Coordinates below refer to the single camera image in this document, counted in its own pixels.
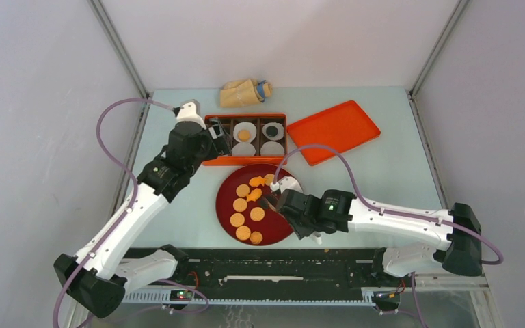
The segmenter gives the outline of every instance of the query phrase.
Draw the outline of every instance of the light blue tabletop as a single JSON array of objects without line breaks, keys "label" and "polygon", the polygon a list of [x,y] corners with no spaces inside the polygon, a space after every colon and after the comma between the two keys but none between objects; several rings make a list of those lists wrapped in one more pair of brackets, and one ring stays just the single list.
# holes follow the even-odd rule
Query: light blue tabletop
[{"label": "light blue tabletop", "polygon": [[[264,104],[239,109],[218,106],[218,89],[158,90],[153,99],[178,106],[189,99],[201,104],[201,115],[213,113],[285,113],[287,124],[347,100],[355,100],[381,130],[381,135],[344,153],[365,197],[380,202],[422,209],[440,208],[422,142],[405,90],[401,87],[275,88]],[[174,127],[172,113],[151,106],[135,159],[134,174],[168,142]],[[295,149],[289,140],[288,149]],[[285,167],[307,193],[321,197],[326,189],[352,191],[345,167],[335,157],[315,167],[300,154]],[[226,234],[215,213],[215,198],[222,181],[238,167],[201,167],[190,185],[159,213],[134,242],[134,247],[253,248]],[[323,235],[323,244],[299,241],[293,233],[266,248],[390,247],[409,243],[396,236],[337,232]]]}]

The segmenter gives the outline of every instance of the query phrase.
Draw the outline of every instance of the dark red round plate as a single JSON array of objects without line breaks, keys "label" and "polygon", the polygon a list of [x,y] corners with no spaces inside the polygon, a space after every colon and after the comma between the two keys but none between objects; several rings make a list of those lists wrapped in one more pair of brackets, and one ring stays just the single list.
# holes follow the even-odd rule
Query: dark red round plate
[{"label": "dark red round plate", "polygon": [[[239,185],[248,185],[250,179],[255,176],[264,177],[269,173],[274,174],[276,169],[276,165],[271,164],[253,164],[241,167],[229,175],[229,177],[222,182],[220,189],[218,189],[218,194],[216,195],[216,215],[218,216],[218,221],[220,221],[220,225],[224,231],[237,241],[247,245],[253,245],[250,240],[239,240],[236,236],[237,229],[230,224],[230,216],[236,213],[232,207],[232,203],[235,199],[239,198],[239,196],[237,196],[237,187]],[[291,174],[281,169],[278,180],[284,176],[291,176]],[[271,193],[271,188],[268,186],[257,188],[262,189],[262,196]],[[286,219],[270,209],[265,210],[264,219],[259,222],[252,221],[250,219],[250,210],[257,206],[260,207],[260,205],[258,204],[258,200],[256,202],[248,202],[247,204],[248,207],[242,212],[245,216],[244,225],[249,227],[251,232],[258,231],[262,234],[262,242],[257,246],[278,243],[293,233],[293,229]]]}]

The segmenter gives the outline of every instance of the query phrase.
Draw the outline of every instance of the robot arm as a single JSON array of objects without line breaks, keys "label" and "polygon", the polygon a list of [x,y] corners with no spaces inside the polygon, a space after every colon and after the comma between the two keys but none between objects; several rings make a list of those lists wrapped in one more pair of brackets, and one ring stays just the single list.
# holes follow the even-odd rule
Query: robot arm
[{"label": "robot arm", "polygon": [[[169,144],[163,146],[137,177],[138,193],[133,207],[128,206],[133,196],[130,193],[86,246],[74,256],[62,254],[55,261],[57,276],[65,284],[78,263],[86,256],[90,257],[67,293],[99,318],[112,313],[131,291],[159,279],[186,274],[178,264],[186,261],[187,256],[169,245],[145,258],[120,264],[142,230],[189,184],[190,177],[202,162],[230,154],[229,136],[217,120],[206,128],[196,101],[175,108],[174,114],[176,126],[170,131]],[[97,252],[92,252],[124,211],[127,214],[123,221],[103,241]]]},{"label": "robot arm", "polygon": [[327,190],[321,198],[305,195],[293,177],[285,177],[271,188],[277,197],[267,197],[266,205],[285,217],[299,239],[310,236],[320,242],[319,232],[341,231],[381,232],[415,240],[405,247],[378,249],[373,259],[374,274],[404,277],[413,271],[439,266],[457,275],[482,274],[481,244],[475,238],[445,224],[390,213],[400,211],[438,218],[440,222],[458,223],[480,234],[480,224],[468,205],[456,203],[451,210],[418,210],[365,199],[381,208],[375,212],[346,191]]}]

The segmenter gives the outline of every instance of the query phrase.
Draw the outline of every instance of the white wall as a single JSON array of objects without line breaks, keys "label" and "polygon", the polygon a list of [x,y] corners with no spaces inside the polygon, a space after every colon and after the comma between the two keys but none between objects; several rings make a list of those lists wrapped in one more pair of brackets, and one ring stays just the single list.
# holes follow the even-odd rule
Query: white wall
[{"label": "white wall", "polygon": [[473,1],[418,105],[449,200],[504,252],[486,268],[504,324],[525,327],[525,1]]},{"label": "white wall", "polygon": [[411,87],[457,0],[111,0],[146,87]]},{"label": "white wall", "polygon": [[[120,177],[97,117],[136,95],[87,1],[0,1],[0,327],[51,327],[53,261],[106,222]],[[138,115],[108,117],[118,158]]]}]

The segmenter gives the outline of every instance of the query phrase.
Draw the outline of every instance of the white bowl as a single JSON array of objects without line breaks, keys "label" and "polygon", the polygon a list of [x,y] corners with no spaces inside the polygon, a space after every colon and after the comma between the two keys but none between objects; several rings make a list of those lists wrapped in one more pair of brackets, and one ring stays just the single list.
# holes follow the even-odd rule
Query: white bowl
[{"label": "white bowl", "polygon": [[232,147],[233,156],[254,156],[256,154],[256,149],[254,146],[247,142],[239,142],[234,147]]},{"label": "white bowl", "polygon": [[269,141],[265,142],[260,147],[261,156],[282,156],[284,155],[284,147],[280,143]]},{"label": "white bowl", "polygon": [[[267,129],[268,129],[268,128],[271,128],[271,127],[277,129],[277,135],[272,136],[272,135],[269,135],[269,134],[267,133]],[[272,123],[266,123],[266,124],[262,127],[262,133],[263,133],[263,135],[265,135],[265,137],[269,138],[270,141],[281,140],[281,139],[284,137],[284,126],[283,126],[282,124],[275,123],[275,122],[272,122]]]},{"label": "white bowl", "polygon": [[[239,139],[239,132],[242,130],[248,131],[250,133],[250,138],[248,140],[240,140]],[[232,136],[234,137],[234,140],[238,142],[252,142],[254,138],[256,137],[256,126],[252,124],[251,122],[240,122],[237,125],[234,126],[234,131],[232,132]]]}]

